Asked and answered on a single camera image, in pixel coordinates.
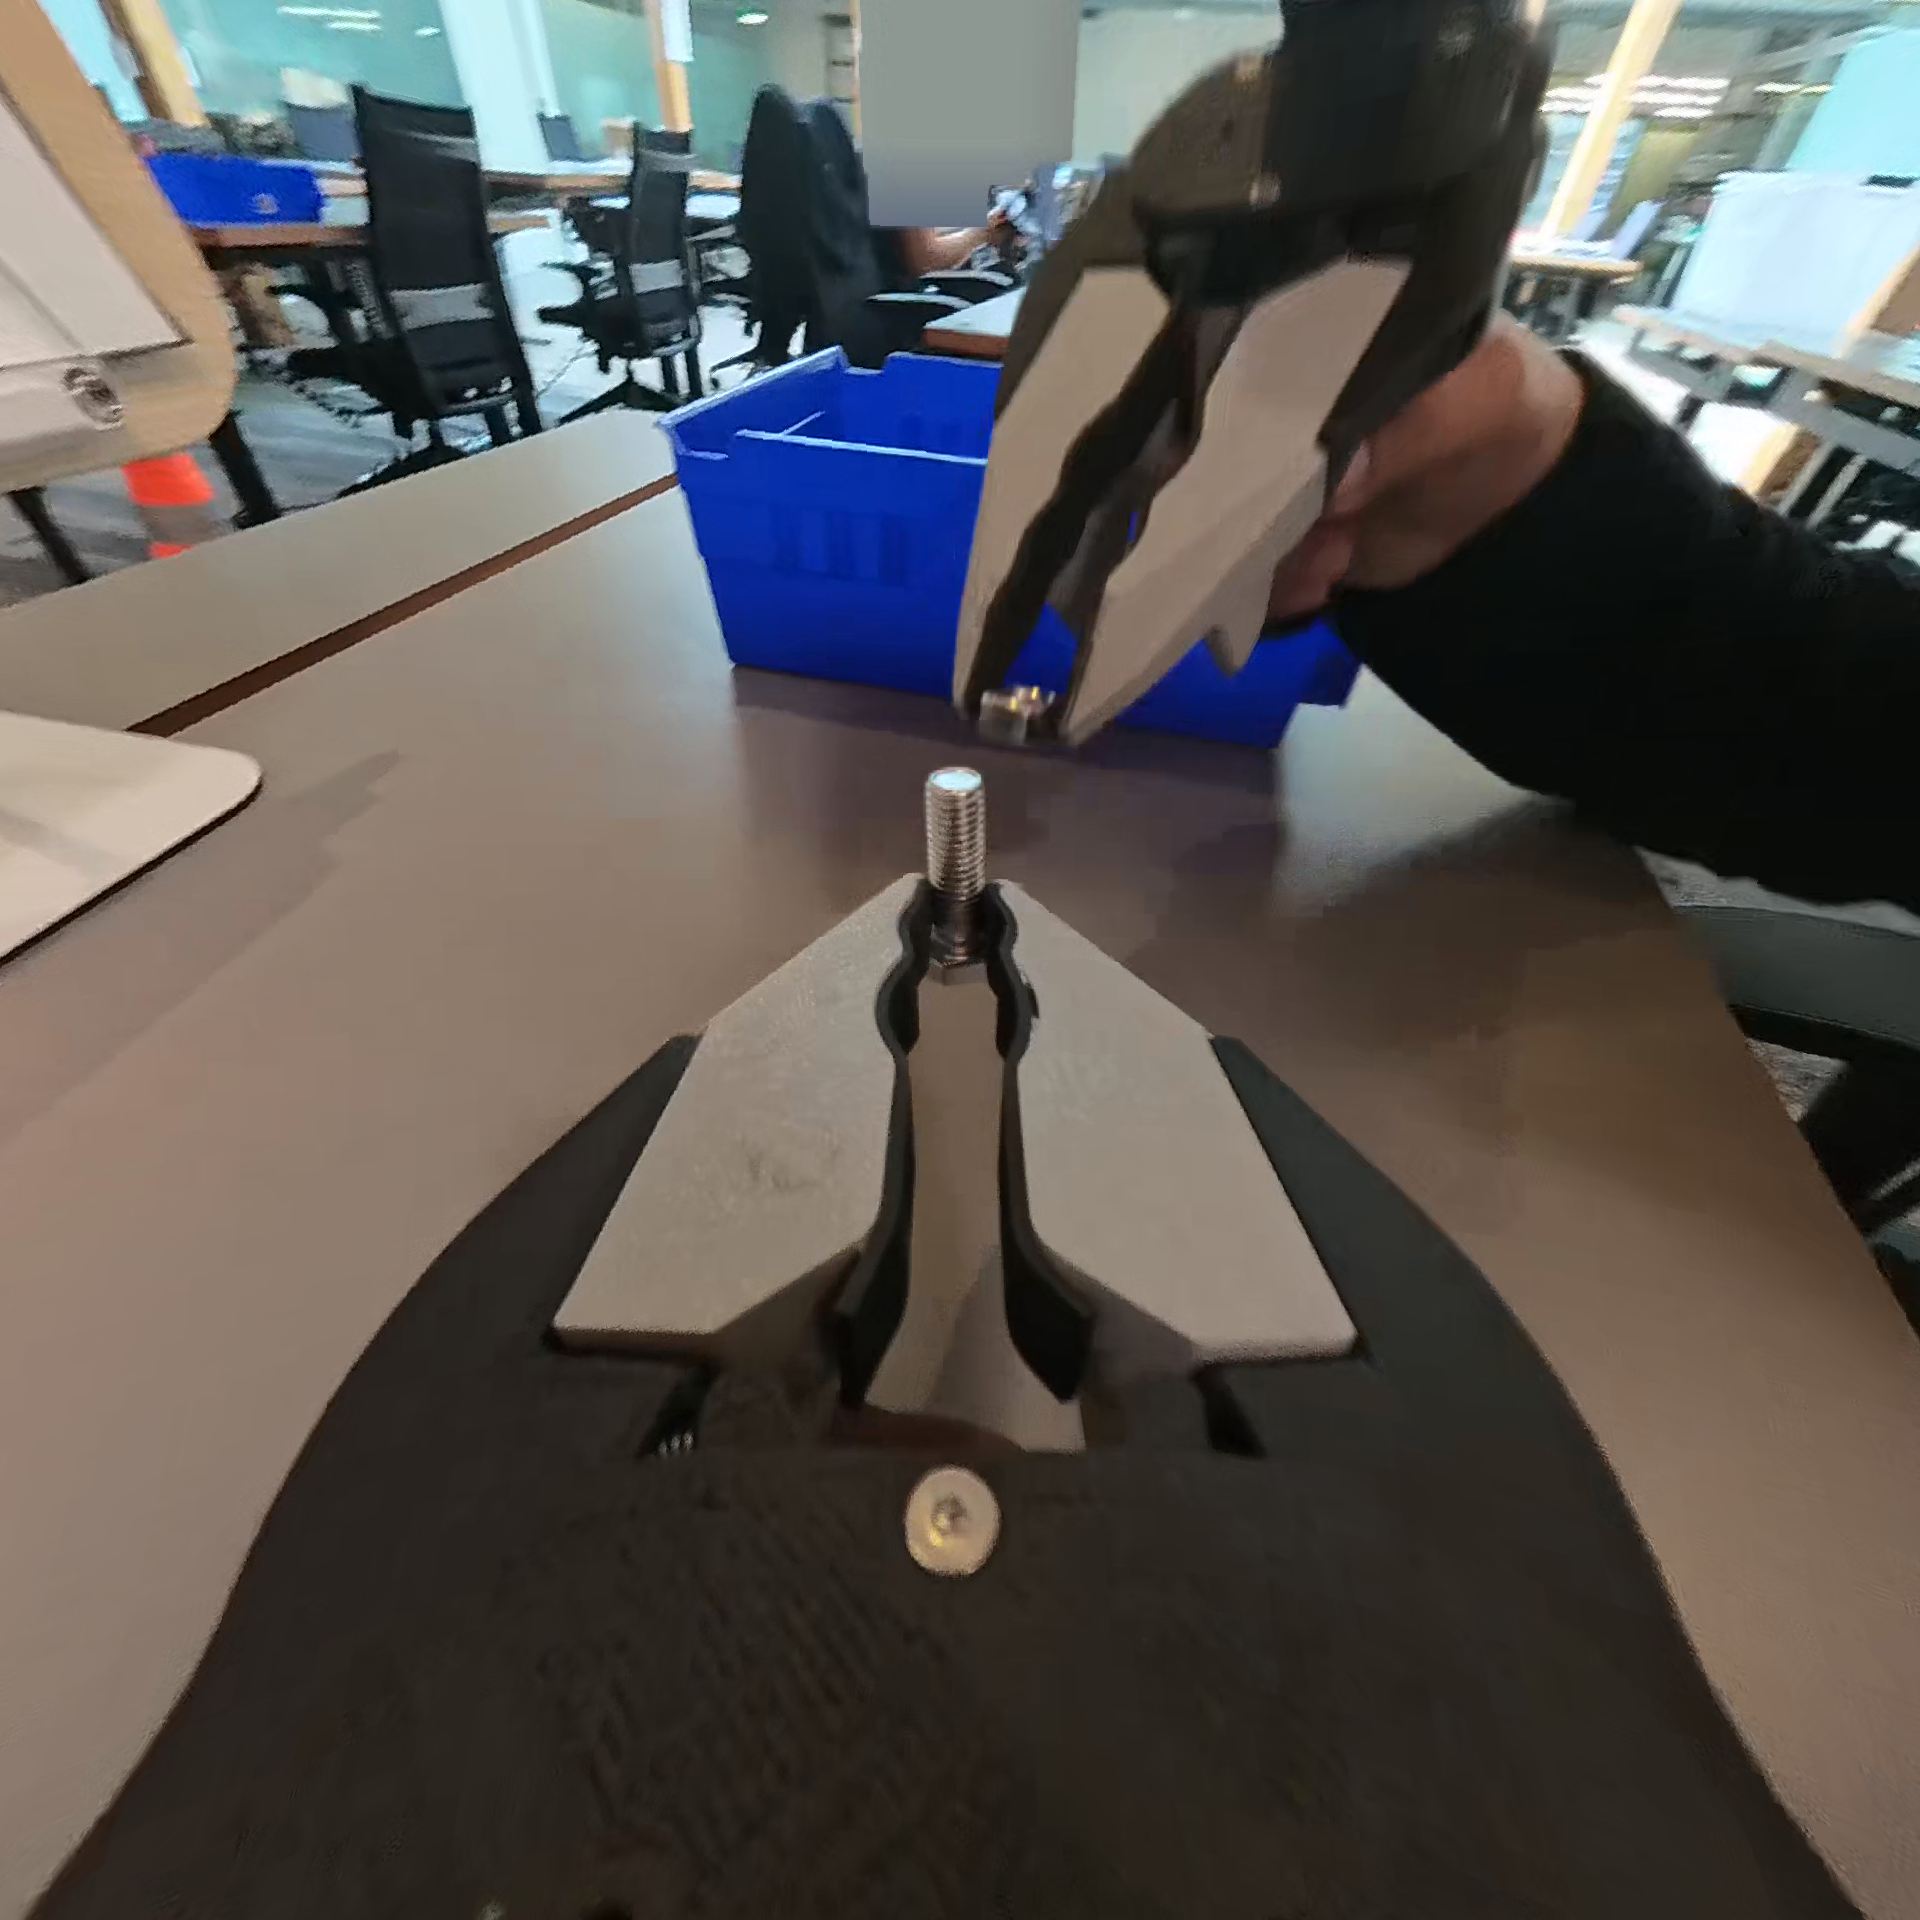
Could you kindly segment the black jacket on chair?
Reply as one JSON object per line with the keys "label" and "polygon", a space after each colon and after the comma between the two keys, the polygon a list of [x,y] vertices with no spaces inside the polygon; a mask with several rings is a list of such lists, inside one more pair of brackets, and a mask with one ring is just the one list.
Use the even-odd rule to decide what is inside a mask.
{"label": "black jacket on chair", "polygon": [[873,301],[890,279],[870,224],[865,162],[840,110],[799,102],[777,82],[756,95],[739,186],[737,242],[748,255],[756,362],[840,351],[852,368],[885,362]]}

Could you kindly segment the wooden display board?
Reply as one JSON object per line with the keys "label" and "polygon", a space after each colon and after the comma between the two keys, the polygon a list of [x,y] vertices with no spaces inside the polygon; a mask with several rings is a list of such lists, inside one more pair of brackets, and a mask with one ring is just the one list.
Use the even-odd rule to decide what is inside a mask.
{"label": "wooden display board", "polygon": [[237,388],[223,296],[37,3],[4,5],[4,100],[186,337],[179,348],[4,370],[4,492],[37,492],[206,442]]}

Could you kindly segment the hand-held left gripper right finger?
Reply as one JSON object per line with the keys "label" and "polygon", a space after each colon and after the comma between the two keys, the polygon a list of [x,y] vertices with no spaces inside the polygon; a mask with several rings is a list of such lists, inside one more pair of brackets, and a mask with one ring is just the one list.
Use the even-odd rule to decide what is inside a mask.
{"label": "hand-held left gripper right finger", "polygon": [[1020,884],[986,892],[1002,1318],[1062,1402],[1345,1359],[1356,1323],[1212,1037]]}

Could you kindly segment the person's right forearm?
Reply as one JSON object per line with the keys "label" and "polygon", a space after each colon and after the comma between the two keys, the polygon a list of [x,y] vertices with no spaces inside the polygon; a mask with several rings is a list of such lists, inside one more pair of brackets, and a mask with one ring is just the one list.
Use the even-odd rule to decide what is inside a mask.
{"label": "person's right forearm", "polygon": [[1580,354],[1573,442],[1351,651],[1491,775],[1822,906],[1917,913],[1917,571],[1726,486]]}

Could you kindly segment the steel hex bolt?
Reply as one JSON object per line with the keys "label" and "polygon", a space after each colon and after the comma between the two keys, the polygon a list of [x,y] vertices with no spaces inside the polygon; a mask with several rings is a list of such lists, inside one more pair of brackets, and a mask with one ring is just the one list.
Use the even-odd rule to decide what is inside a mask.
{"label": "steel hex bolt", "polygon": [[923,785],[923,874],[929,884],[929,965],[943,986],[972,978],[993,945],[986,781],[965,764]]}

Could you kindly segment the person's right hand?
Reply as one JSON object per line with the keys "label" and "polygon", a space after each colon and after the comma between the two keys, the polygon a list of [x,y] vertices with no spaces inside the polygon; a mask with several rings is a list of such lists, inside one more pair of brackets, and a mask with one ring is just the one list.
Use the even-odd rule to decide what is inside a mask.
{"label": "person's right hand", "polygon": [[1566,456],[1588,384],[1522,324],[1498,321],[1351,460],[1300,549],[1281,563],[1271,627],[1343,592],[1402,591],[1515,509]]}

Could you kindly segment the wooden edged office desk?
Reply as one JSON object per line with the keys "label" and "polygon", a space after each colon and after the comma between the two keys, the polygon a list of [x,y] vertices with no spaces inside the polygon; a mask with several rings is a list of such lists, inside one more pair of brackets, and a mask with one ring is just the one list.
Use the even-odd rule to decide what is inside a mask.
{"label": "wooden edged office desk", "polygon": [[[485,169],[492,230],[514,235],[541,226],[541,209],[624,193],[628,169],[617,160],[544,171]],[[344,252],[361,242],[369,222],[368,173],[322,169],[322,213],[314,222],[188,222],[186,230],[206,257],[271,257],[278,252]]]}
{"label": "wooden edged office desk", "polygon": [[938,358],[972,363],[1002,363],[1020,324],[1026,288],[1015,288],[993,301],[960,306],[923,328],[921,351]]}

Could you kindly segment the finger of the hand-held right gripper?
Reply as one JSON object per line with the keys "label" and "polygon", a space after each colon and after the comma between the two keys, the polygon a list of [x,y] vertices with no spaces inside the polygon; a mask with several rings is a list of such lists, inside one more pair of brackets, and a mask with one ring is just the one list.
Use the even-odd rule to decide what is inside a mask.
{"label": "finger of the hand-held right gripper", "polygon": [[1031,335],[1022,373],[1002,368],[967,584],[954,640],[954,705],[986,712],[1048,606],[1074,640],[1067,691],[1091,665],[1091,631],[1126,556],[1153,483],[1146,456],[1175,414],[1186,337],[1140,266],[1091,267]]}
{"label": "finger of the hand-held right gripper", "polygon": [[1325,514],[1322,431],[1406,279],[1406,259],[1351,257],[1242,321],[1186,464],[1109,577],[1058,722],[1063,745],[1111,727],[1195,646],[1223,675],[1248,665],[1277,571]]}

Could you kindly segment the white storage box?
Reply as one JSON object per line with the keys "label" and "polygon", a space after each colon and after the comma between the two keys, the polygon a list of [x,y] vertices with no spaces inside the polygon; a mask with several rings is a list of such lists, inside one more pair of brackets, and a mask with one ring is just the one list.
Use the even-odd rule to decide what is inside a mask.
{"label": "white storage box", "polygon": [[1914,249],[1914,180],[1728,173],[1670,311],[1728,340],[1839,340]]}

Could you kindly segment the blue plastic bin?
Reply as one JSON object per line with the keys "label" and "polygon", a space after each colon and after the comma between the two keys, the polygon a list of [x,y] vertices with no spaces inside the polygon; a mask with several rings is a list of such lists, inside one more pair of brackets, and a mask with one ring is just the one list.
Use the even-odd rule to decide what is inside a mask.
{"label": "blue plastic bin", "polygon": [[143,162],[188,226],[319,226],[325,222],[322,180],[300,160],[154,153]]}
{"label": "blue plastic bin", "polygon": [[[950,701],[994,398],[993,363],[833,348],[661,423],[737,668]],[[1115,727],[1277,751],[1356,682],[1318,618],[1237,675],[1195,642]]]}

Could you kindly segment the orange traffic cone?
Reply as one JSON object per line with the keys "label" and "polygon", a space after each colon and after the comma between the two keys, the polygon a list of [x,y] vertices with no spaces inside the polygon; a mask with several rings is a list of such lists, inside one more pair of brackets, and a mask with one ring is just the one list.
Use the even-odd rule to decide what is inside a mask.
{"label": "orange traffic cone", "polygon": [[128,460],[122,479],[142,518],[150,559],[179,556],[230,532],[230,516],[190,452]]}

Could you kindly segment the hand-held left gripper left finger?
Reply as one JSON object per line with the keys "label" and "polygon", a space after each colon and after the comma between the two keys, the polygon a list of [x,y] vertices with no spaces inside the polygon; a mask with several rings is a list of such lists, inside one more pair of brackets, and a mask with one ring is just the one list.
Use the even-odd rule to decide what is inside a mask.
{"label": "hand-held left gripper left finger", "polygon": [[869,1398],[910,1301],[929,925],[929,883],[901,877],[684,1051],[556,1344]]}

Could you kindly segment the black mesh office chair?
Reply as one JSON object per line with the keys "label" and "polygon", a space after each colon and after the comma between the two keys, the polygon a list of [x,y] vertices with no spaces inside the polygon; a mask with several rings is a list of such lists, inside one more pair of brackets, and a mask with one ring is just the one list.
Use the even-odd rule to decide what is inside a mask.
{"label": "black mesh office chair", "polygon": [[1836,1069],[1796,1128],[1855,1227],[1892,1230],[1917,1209],[1917,938],[1768,906],[1677,917],[1750,1042]]}

